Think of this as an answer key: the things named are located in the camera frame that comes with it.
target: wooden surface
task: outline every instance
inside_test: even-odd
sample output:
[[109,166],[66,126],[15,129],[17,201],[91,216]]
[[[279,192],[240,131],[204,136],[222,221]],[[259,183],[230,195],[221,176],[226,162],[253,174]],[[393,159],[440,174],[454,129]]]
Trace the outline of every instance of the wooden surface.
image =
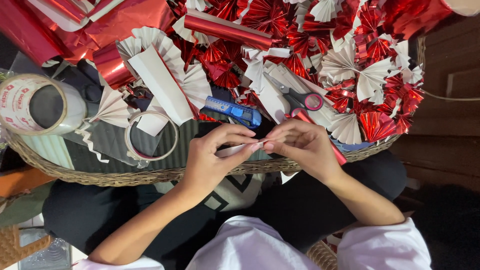
[[[480,16],[429,34],[425,44],[425,90],[442,97],[480,97]],[[410,178],[480,192],[479,116],[480,101],[425,95],[408,135],[390,150],[404,162]]]

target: white wire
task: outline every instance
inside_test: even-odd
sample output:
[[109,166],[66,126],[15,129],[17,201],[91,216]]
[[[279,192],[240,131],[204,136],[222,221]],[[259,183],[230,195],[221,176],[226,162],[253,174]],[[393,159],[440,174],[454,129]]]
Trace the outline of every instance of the white wire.
[[478,100],[480,100],[480,98],[446,98],[446,97],[440,97],[440,96],[437,96],[437,95],[434,95],[434,94],[430,94],[429,92],[425,91],[423,88],[421,88],[420,91],[422,91],[423,93],[425,93],[425,94],[427,94],[431,97],[438,98],[438,99],[444,99],[444,100],[452,100],[452,101],[478,101]]

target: fingernail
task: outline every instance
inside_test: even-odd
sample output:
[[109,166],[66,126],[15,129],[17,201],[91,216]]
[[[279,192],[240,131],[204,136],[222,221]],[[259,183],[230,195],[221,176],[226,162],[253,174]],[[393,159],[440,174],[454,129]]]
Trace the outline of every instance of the fingernail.
[[259,145],[259,144],[254,144],[254,145],[252,145],[252,152],[257,151],[259,148],[260,148],[260,145]]
[[265,150],[273,150],[273,144],[269,144],[269,143],[264,144],[264,149]]

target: black scissors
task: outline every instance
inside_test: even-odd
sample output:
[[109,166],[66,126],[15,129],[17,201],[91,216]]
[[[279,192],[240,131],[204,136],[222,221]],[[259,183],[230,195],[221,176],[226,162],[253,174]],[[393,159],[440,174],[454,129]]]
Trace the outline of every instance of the black scissors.
[[306,114],[308,114],[307,109],[316,111],[323,106],[324,100],[321,95],[317,93],[300,94],[294,89],[287,87],[286,85],[277,81],[274,77],[270,76],[267,72],[264,72],[264,75],[278,90],[280,90],[280,92],[283,93],[283,97],[290,104],[289,115],[291,117],[294,117],[295,115],[297,115],[301,110],[303,110]]

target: tape roll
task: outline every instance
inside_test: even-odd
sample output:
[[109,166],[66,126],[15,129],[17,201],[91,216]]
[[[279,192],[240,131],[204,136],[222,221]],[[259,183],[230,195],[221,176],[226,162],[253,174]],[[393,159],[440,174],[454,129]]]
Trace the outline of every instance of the tape roll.
[[[44,86],[53,86],[63,101],[59,119],[43,128],[32,118],[30,101]],[[0,85],[0,123],[22,135],[65,134],[78,128],[86,116],[86,104],[78,90],[71,85],[37,74],[21,74],[6,79]]]
[[[161,156],[158,156],[158,157],[149,157],[149,156],[146,156],[146,155],[140,153],[139,151],[137,151],[132,145],[132,140],[130,139],[130,131],[132,130],[132,126],[136,122],[137,119],[139,120],[140,117],[142,117],[146,114],[155,114],[157,116],[160,116],[160,117],[163,117],[163,118],[167,119],[168,122],[170,122],[170,124],[173,126],[173,128],[175,130],[175,141],[173,142],[173,146],[164,155],[161,155]],[[164,115],[160,112],[156,112],[156,111],[144,111],[144,112],[141,112],[141,113],[137,114],[135,117],[130,119],[130,124],[125,129],[125,144],[127,145],[128,151],[132,154],[131,157],[133,157],[136,160],[146,160],[146,161],[162,160],[162,159],[168,157],[173,152],[173,150],[175,150],[175,147],[177,147],[178,141],[179,141],[179,132],[178,132],[178,128],[175,125],[175,123],[168,116],[166,116],[166,115]]]

